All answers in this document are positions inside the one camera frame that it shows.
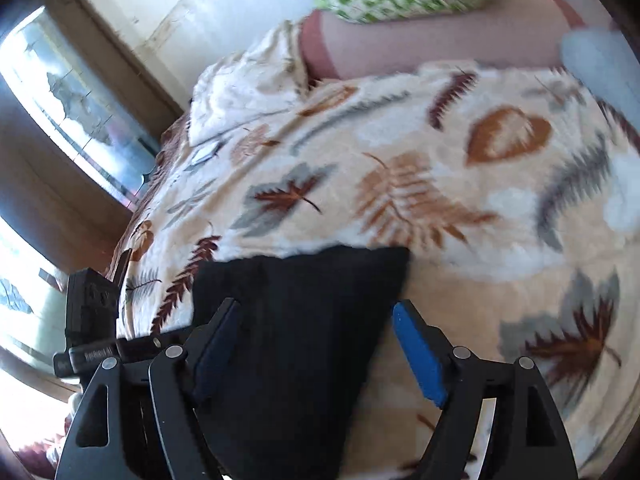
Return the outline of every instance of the bed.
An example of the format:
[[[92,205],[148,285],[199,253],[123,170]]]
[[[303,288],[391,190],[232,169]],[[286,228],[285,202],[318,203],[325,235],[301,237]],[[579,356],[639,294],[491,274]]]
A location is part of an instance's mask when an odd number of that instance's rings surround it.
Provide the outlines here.
[[[597,478],[640,415],[638,133],[560,68],[433,61],[310,86],[299,39],[284,23],[200,77],[114,254],[132,249],[118,332],[189,324],[203,261],[407,246],[404,295],[453,344],[536,359]],[[388,330],[341,476],[410,472],[437,416]]]

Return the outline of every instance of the pillow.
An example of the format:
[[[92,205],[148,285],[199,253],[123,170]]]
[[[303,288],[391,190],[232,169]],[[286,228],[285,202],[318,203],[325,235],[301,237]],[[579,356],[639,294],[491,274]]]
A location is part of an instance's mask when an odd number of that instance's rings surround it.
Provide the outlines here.
[[[351,412],[408,261],[405,248],[340,246],[200,267],[193,324],[207,322],[226,297],[244,316],[222,380],[196,409],[231,478],[337,478]]]
[[[559,42],[580,17],[563,0],[497,0],[451,16],[360,25],[316,11],[300,50],[310,78],[413,72],[425,62],[475,59],[498,68],[559,66]]]
[[[592,94],[640,130],[640,62],[622,32],[590,29],[567,34],[562,62]]]

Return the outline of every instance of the black fabric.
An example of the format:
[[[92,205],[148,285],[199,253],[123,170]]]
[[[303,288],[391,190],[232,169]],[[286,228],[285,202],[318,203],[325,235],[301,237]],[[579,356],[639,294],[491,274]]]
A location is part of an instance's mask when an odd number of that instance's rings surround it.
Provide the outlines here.
[[[402,289],[405,248],[334,247],[201,267],[193,324],[228,297],[244,310],[214,395],[196,410],[234,480],[330,480],[367,365]]]

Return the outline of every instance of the gray leaf print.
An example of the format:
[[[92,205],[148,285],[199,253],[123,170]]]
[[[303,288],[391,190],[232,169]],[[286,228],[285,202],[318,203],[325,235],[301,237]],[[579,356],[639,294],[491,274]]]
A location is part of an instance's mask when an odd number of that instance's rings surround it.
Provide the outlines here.
[[[320,208],[307,195],[319,186],[336,168],[335,164],[312,170],[306,163],[299,164],[280,182],[251,186],[244,197],[245,211],[231,226],[249,229],[243,237],[264,236],[276,229],[292,214],[300,202],[308,203],[318,213]]]
[[[581,105],[586,106],[586,101],[582,95],[582,89],[575,84],[568,86],[565,82],[557,80],[545,85],[542,81],[538,81],[542,88],[532,88],[525,90],[522,97],[544,96],[549,104],[549,111],[552,113],[564,112],[566,105],[572,99]]]
[[[224,148],[227,143],[228,143],[228,140],[226,139],[219,140],[208,155],[201,158],[195,164],[191,163],[186,168],[184,168],[184,171],[186,171],[187,173],[195,173],[200,168],[202,168],[207,162],[209,162],[212,158],[216,158],[220,153],[220,151],[222,150],[222,148]]]
[[[171,220],[165,225],[162,230],[168,229],[174,225],[178,220],[190,213],[205,197],[209,195],[207,192],[209,187],[216,181],[216,179],[210,180],[203,186],[199,187],[192,196],[184,200],[180,200],[176,205],[171,206],[166,210],[167,214],[174,215]]]
[[[317,134],[321,133],[323,130],[335,126],[337,123],[343,121],[344,119],[360,117],[362,115],[369,114],[373,110],[378,110],[379,108],[389,106],[393,103],[405,101],[409,97],[411,97],[411,94],[405,90],[401,94],[384,96],[380,99],[376,99],[375,101],[360,101],[353,106],[344,108],[333,117],[327,119],[324,123],[320,123],[318,124],[318,126],[315,126],[311,130],[309,130],[301,139],[297,140],[291,147],[291,155],[298,155],[300,153],[300,148],[308,143],[309,140],[311,140]]]
[[[125,300],[132,303],[147,298],[154,290],[158,280],[158,269],[143,270],[139,276],[131,276],[125,286]]]
[[[588,146],[573,160],[556,168],[551,183],[538,201],[536,232],[540,241],[562,252],[556,222],[562,212],[602,190],[611,173],[604,135],[598,133],[599,145]]]

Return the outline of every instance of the fleece blanket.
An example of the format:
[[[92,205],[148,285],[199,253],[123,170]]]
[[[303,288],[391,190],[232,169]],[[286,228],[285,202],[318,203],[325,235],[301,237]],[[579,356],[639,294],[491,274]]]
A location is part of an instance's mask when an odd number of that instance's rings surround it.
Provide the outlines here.
[[[404,296],[454,345],[535,359],[596,478],[640,415],[638,134],[557,70],[447,62],[310,90],[297,33],[284,23],[201,76],[121,245],[119,333],[189,324],[201,262],[406,246]],[[341,475],[410,472],[438,413],[389,329]]]

